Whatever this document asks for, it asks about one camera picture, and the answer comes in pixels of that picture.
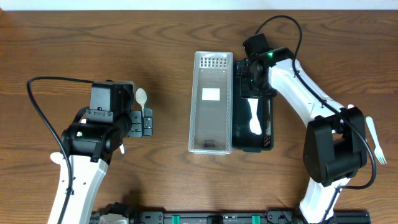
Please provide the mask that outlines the white plastic spoon top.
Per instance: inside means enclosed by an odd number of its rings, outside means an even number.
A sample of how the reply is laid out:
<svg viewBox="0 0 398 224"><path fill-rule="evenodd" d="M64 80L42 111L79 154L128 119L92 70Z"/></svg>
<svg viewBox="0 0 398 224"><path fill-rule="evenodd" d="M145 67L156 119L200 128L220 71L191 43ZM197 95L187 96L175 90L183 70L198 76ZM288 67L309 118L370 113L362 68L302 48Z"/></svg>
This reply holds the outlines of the white plastic spoon top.
<svg viewBox="0 0 398 224"><path fill-rule="evenodd" d="M147 93L144 89L138 88L136 90L136 101L141 106L142 116L144 116L145 104L147 102Z"/></svg>

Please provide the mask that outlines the white plastic spoon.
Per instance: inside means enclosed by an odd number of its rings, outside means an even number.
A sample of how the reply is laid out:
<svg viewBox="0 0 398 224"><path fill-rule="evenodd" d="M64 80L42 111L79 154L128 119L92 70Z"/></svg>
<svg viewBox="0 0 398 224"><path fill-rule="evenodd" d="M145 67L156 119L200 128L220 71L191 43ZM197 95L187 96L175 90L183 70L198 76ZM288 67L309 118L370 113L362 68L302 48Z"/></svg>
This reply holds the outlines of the white plastic spoon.
<svg viewBox="0 0 398 224"><path fill-rule="evenodd" d="M119 148L120 148L121 154L125 154L124 144L121 144Z"/></svg>
<svg viewBox="0 0 398 224"><path fill-rule="evenodd" d="M50 155L50 159L52 162L60 165L61 163L65 162L65 157L61 152L53 152Z"/></svg>
<svg viewBox="0 0 398 224"><path fill-rule="evenodd" d="M136 101L141 106L142 116L144 116L145 104L147 102L147 93L144 89L138 88L136 90Z"/></svg>
<svg viewBox="0 0 398 224"><path fill-rule="evenodd" d="M251 110L251 119L249 120L249 128L253 134L261 135L262 129L257 116L258 99L248 98L249 107Z"/></svg>

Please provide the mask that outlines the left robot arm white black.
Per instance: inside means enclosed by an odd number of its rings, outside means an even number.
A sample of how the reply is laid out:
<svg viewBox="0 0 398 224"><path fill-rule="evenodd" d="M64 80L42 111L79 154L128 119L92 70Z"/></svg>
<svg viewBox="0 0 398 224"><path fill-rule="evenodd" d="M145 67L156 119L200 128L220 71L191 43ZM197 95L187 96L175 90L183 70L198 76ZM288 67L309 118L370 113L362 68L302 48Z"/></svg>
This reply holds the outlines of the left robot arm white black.
<svg viewBox="0 0 398 224"><path fill-rule="evenodd" d="M62 133L66 153L50 156L60 166L60 179L49 223L90 221L113 152L124 149L125 138L152 135L153 110L146 102L147 93L133 82L92 84L90 105Z"/></svg>

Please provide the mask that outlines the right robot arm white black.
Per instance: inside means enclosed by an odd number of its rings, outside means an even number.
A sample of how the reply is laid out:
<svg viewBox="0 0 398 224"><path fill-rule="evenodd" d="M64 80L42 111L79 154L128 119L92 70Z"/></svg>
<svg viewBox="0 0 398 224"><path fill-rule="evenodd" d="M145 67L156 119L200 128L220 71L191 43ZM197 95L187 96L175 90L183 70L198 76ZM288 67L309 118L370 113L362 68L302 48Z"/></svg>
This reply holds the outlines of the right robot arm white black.
<svg viewBox="0 0 398 224"><path fill-rule="evenodd" d="M250 106L250 131L264 134L257 110L281 94L306 127L303 163L310 181L299 204L300 220L331 221L341 191L367 163L363 113L330 98L289 48L271 48L264 34L251 36L243 48L248 60L238 90Z"/></svg>

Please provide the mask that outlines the white label sticker in basket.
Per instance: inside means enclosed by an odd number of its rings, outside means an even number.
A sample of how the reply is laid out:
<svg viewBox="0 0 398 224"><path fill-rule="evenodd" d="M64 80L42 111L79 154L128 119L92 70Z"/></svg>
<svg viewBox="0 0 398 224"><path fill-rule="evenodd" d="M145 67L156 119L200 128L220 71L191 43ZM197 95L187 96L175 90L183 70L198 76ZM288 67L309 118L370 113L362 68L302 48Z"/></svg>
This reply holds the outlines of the white label sticker in basket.
<svg viewBox="0 0 398 224"><path fill-rule="evenodd" d="M201 99L203 101L220 101L219 88L203 88Z"/></svg>

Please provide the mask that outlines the translucent white plastic basket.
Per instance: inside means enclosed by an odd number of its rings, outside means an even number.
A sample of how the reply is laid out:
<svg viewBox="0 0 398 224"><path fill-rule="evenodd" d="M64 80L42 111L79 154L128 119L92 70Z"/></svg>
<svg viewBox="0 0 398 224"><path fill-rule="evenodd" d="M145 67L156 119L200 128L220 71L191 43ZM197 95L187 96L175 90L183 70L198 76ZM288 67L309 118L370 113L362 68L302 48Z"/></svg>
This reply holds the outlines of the translucent white plastic basket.
<svg viewBox="0 0 398 224"><path fill-rule="evenodd" d="M220 101L203 101L203 88L219 88ZM188 151L230 154L232 150L233 54L195 52Z"/></svg>

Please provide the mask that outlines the dark green plastic basket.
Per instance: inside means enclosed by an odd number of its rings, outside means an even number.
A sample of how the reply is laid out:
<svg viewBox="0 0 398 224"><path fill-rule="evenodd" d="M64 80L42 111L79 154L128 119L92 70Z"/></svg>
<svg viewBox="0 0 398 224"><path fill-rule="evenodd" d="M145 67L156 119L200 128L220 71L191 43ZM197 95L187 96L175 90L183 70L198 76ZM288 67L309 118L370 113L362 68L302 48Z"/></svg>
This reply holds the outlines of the dark green plastic basket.
<svg viewBox="0 0 398 224"><path fill-rule="evenodd" d="M249 125L250 104L241 94L241 83L248 75L248 60L233 63L232 147L245 152L270 151L274 147L273 100L259 100L256 114L262 133L253 133Z"/></svg>

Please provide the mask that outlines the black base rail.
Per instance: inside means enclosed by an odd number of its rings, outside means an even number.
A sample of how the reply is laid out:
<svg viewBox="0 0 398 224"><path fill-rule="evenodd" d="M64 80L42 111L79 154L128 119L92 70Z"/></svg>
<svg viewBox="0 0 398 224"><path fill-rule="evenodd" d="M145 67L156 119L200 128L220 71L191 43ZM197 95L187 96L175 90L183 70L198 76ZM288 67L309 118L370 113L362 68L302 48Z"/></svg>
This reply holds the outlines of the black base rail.
<svg viewBox="0 0 398 224"><path fill-rule="evenodd" d="M114 203L92 213L89 224L285 224L306 223L303 216L292 210L269 209L257 213L172 213L137 211Z"/></svg>

